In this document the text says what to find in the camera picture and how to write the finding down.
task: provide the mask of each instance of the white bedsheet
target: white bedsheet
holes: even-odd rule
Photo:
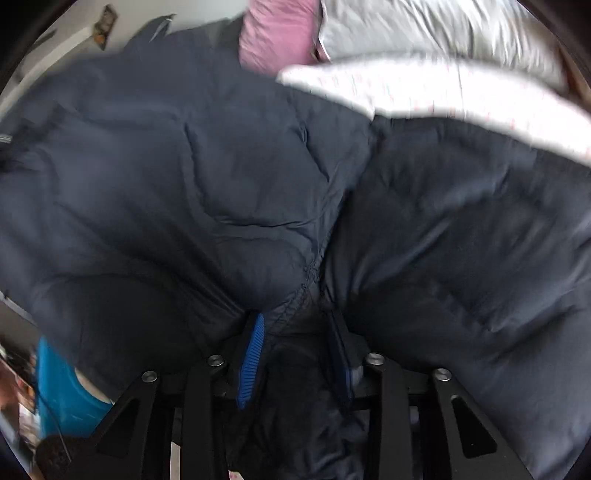
[[[288,67],[277,79],[370,118],[449,116],[591,166],[591,116],[524,74],[465,60],[379,57]]]

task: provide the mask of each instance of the bolt head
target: bolt head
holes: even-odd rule
[[[144,374],[142,375],[142,382],[144,383],[152,383],[154,381],[156,381],[156,379],[158,378],[158,374],[152,370],[148,370],[147,372],[144,372]]]
[[[371,352],[365,356],[365,361],[370,365],[383,365],[386,359],[380,353]]]
[[[445,368],[438,368],[433,372],[433,377],[440,382],[447,382],[452,379],[452,373]]]
[[[224,359],[221,355],[212,355],[207,359],[207,364],[210,367],[221,367],[224,363]]]

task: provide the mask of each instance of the black mount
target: black mount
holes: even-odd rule
[[[518,456],[451,373],[403,370],[370,353],[339,312],[328,314],[335,394],[370,410],[365,480],[531,480]],[[251,332],[188,372],[146,372],[115,403],[64,480],[168,480],[182,409],[181,480],[228,480],[219,413],[235,408],[233,371]],[[232,359],[230,365],[225,359]]]

